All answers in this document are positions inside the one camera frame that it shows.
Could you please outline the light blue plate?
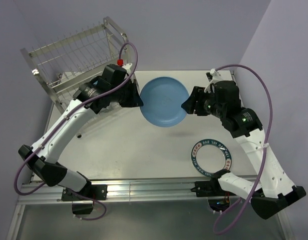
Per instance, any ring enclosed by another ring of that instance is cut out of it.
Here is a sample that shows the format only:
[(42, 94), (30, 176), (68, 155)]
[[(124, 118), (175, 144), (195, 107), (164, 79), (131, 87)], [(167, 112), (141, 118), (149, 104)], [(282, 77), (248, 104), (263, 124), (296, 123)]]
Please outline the light blue plate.
[(150, 80), (143, 86), (140, 98), (143, 117), (157, 127), (173, 127), (186, 117), (181, 105), (189, 98), (189, 93), (177, 79), (163, 76)]

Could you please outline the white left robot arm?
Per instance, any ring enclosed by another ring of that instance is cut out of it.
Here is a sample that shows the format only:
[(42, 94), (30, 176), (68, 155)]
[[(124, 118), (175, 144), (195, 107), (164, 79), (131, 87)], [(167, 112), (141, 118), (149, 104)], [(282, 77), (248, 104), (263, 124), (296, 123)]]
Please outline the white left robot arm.
[(133, 77), (135, 69), (132, 63), (105, 66), (101, 75), (80, 85), (61, 117), (38, 141), (20, 147), (19, 155), (44, 184), (70, 189), (80, 200), (93, 195), (90, 180), (58, 160), (79, 130), (111, 103), (123, 108), (143, 105)]

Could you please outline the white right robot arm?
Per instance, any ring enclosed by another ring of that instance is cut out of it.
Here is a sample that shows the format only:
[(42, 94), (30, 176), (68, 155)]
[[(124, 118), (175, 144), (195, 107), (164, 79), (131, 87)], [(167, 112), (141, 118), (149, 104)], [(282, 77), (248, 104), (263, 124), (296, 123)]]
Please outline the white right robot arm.
[(252, 183), (227, 169), (219, 170), (212, 174), (206, 192), (233, 193), (250, 202), (264, 220), (306, 196), (305, 189), (297, 186), (282, 169), (255, 111), (241, 105), (235, 82), (219, 81), (211, 85), (211, 90), (195, 86), (181, 107), (187, 114), (219, 118), (258, 174)]

